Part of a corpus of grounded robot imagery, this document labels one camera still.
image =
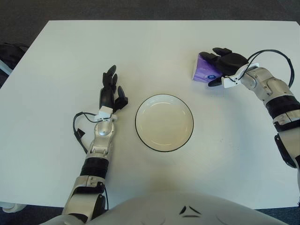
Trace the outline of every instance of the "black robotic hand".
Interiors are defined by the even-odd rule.
[[[116,66],[113,65],[106,73],[103,73],[103,85],[104,87],[100,91],[100,103],[99,108],[106,106],[113,109],[113,112],[118,109],[122,109],[128,104],[128,98],[125,97],[124,91],[121,86],[118,87],[119,97],[114,101],[114,93],[117,89],[118,75],[115,74]]]
[[[233,53],[227,48],[213,48],[212,49],[217,55],[207,52],[201,52],[200,55],[209,64],[212,64],[215,68],[222,72],[222,76],[232,76],[237,70],[248,64],[248,60],[237,53]],[[222,84],[221,77],[209,82],[208,86],[214,87]]]

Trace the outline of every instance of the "black cable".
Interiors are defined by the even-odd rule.
[[[251,63],[253,62],[253,60],[259,56],[261,53],[264,53],[264,52],[273,52],[273,53],[278,53],[280,55],[282,55],[288,62],[289,66],[290,66],[290,69],[291,69],[291,77],[290,77],[290,81],[289,81],[289,88],[292,86],[293,82],[294,82],[294,79],[295,79],[295,71],[294,71],[294,68],[293,68],[293,65],[292,65],[292,62],[291,60],[285,55],[283,54],[281,51],[278,51],[278,50],[275,50],[275,49],[265,49],[265,50],[260,50],[258,52],[255,52],[253,53],[249,58],[248,58],[248,61],[254,56],[254,58],[249,62],[247,68],[245,69],[245,71],[243,72],[242,76],[239,78],[239,80],[245,75],[247,69],[249,68],[249,66],[251,65]]]
[[[81,147],[83,148],[84,152],[87,154],[87,153],[88,153],[88,150],[86,149],[86,147],[85,147],[84,144],[82,143],[81,137],[79,136],[78,132],[77,132],[76,129],[75,129],[75,121],[76,121],[77,117],[78,117],[78,116],[81,116],[81,115],[84,115],[84,116],[88,119],[88,121],[90,121],[90,122],[92,122],[92,123],[95,123],[95,122],[91,121],[91,120],[87,117],[87,115],[95,116],[95,114],[90,113],[90,112],[79,112],[79,113],[77,113],[77,114],[74,116],[74,118],[73,118],[73,132],[74,132],[74,135],[75,135],[77,141],[80,143]]]
[[[225,76],[225,78],[229,78],[232,82],[235,82],[235,80],[231,79],[229,76]]]
[[[95,116],[95,114],[93,114],[93,113],[90,113],[90,112],[84,112],[83,113],[84,114],[84,116],[85,116],[85,118],[89,121],[89,122],[91,122],[91,123],[98,123],[98,122],[100,122],[100,121],[91,121],[88,117],[87,117],[87,115],[86,114],[88,114],[88,115],[93,115],[93,116]]]
[[[105,191],[105,196],[106,196],[107,210],[109,210],[109,207],[108,207],[108,196],[107,196],[107,190],[106,190],[106,188],[104,188],[104,191]]]

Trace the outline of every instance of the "white bracket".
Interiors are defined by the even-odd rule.
[[[98,112],[98,115],[94,117],[94,121],[116,121],[118,119],[117,115],[113,114],[113,109],[102,106]]]
[[[248,65],[249,64],[246,64],[240,67],[238,71],[236,71],[235,75],[222,77],[222,85],[224,86],[224,88],[231,88],[239,85],[240,84],[239,78],[242,76],[242,74],[244,73]],[[259,67],[259,63],[258,62],[251,63],[248,69],[251,69],[253,67]]]

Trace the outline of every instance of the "table surface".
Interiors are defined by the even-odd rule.
[[[98,111],[102,73],[117,65],[129,103],[116,122],[107,174],[111,207],[156,191],[203,192],[251,208],[296,206],[297,171],[282,160],[263,103],[243,85],[192,81],[197,54],[227,47],[244,56],[278,49],[294,63],[300,98],[300,26],[270,21],[50,21],[0,90],[0,201],[63,207],[84,162],[73,116]],[[289,80],[284,58],[257,58]],[[169,153],[135,130],[139,105],[155,94],[182,99],[194,117],[190,140]],[[77,127],[93,139],[94,124]]]

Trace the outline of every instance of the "purple tissue box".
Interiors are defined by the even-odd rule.
[[[198,54],[198,60],[195,64],[193,73],[194,81],[210,82],[221,77],[221,75],[222,73],[220,71],[205,61],[200,54]]]

